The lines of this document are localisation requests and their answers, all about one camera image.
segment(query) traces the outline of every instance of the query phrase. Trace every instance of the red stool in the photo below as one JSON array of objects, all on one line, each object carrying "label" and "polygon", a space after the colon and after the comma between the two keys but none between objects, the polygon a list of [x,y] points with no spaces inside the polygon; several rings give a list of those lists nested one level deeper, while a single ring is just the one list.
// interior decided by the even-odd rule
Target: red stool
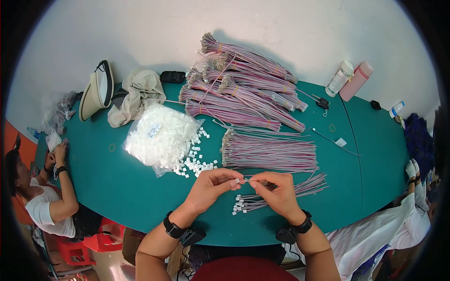
[{"label": "red stool", "polygon": [[[88,249],[82,242],[73,243],[67,237],[57,238],[58,252],[64,261],[69,265],[96,265],[95,261],[89,258]],[[80,261],[72,261],[72,257],[77,257]]]},{"label": "red stool", "polygon": [[[103,226],[108,224],[118,224],[110,219],[103,218],[102,222],[100,224],[99,232],[103,231]],[[125,227],[123,225],[120,225],[120,233],[121,237],[123,238],[123,231],[125,230]],[[120,251],[122,250],[122,243],[120,244],[114,244],[114,241],[111,239],[111,237],[108,234],[105,233],[98,233],[95,234],[92,237],[87,237],[83,240],[83,245],[88,247],[89,249],[92,249],[95,252],[104,253],[104,252],[114,252],[114,251]]]}]

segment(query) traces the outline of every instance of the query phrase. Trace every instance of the person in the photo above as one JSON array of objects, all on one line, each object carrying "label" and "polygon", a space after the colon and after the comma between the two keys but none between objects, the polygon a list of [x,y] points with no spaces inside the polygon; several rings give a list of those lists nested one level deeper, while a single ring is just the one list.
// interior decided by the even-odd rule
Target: person
[{"label": "person", "polygon": [[[71,238],[73,242],[96,234],[102,216],[77,202],[72,182],[65,169],[67,145],[58,145],[49,153],[44,169],[31,178],[17,149],[5,155],[11,196],[20,197],[33,222],[43,231]],[[46,186],[56,165],[61,194]]]},{"label": "person", "polygon": [[[266,182],[275,184],[276,188],[267,189],[263,185]],[[222,193],[240,189],[243,183],[243,175],[237,171],[220,168],[201,172],[185,201],[169,215],[170,223],[183,229],[189,227]],[[251,177],[249,183],[291,225],[299,226],[307,220],[295,198],[291,174],[264,172]],[[296,239],[307,262],[306,280],[340,280],[330,243],[317,225],[312,223],[309,231],[298,234]],[[136,280],[170,280],[164,259],[178,244],[179,239],[172,238],[163,223],[156,226],[144,237],[137,250]],[[202,263],[191,280],[297,280],[273,260],[255,257],[252,253],[239,255]]]},{"label": "person", "polygon": [[[426,236],[434,208],[426,203],[426,184],[420,180],[419,165],[414,159],[405,171],[408,191],[399,206],[394,201],[364,219],[325,234],[342,280],[369,278],[387,250],[414,247]],[[300,247],[293,247],[292,251],[307,263]]]}]

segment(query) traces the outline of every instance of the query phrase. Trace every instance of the small white bottle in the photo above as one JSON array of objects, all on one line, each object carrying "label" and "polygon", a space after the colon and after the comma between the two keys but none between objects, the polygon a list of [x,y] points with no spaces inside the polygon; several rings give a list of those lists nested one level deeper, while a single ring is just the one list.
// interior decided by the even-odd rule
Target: small white bottle
[{"label": "small white bottle", "polygon": [[397,114],[400,112],[400,110],[405,106],[405,103],[403,101],[399,102],[398,104],[394,105],[393,108],[389,111],[389,115],[391,118],[394,118],[397,116]]},{"label": "small white bottle", "polygon": [[349,61],[344,61],[333,79],[331,79],[331,81],[325,86],[325,92],[327,93],[327,95],[334,98],[334,96],[348,81],[348,78],[352,76],[353,65],[351,65]]}]

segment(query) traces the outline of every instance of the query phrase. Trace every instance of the black pouch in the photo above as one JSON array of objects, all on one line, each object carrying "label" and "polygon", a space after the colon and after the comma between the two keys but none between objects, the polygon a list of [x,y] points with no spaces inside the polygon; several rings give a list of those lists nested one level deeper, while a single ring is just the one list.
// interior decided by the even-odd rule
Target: black pouch
[{"label": "black pouch", "polygon": [[161,83],[181,84],[186,79],[186,73],[181,71],[164,71],[161,73]]}]

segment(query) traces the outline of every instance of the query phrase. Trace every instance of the gloved hand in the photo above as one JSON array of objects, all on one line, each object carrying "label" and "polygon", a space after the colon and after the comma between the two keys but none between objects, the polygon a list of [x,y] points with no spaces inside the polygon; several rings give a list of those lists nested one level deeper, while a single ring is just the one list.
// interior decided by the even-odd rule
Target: gloved hand
[{"label": "gloved hand", "polygon": [[418,177],[420,175],[420,168],[419,168],[419,164],[417,163],[417,161],[413,158],[412,162],[414,164],[414,169],[416,170],[416,177]]},{"label": "gloved hand", "polygon": [[414,168],[414,164],[411,160],[406,165],[405,172],[408,175],[408,178],[412,178],[412,177],[416,176],[416,169]]}]

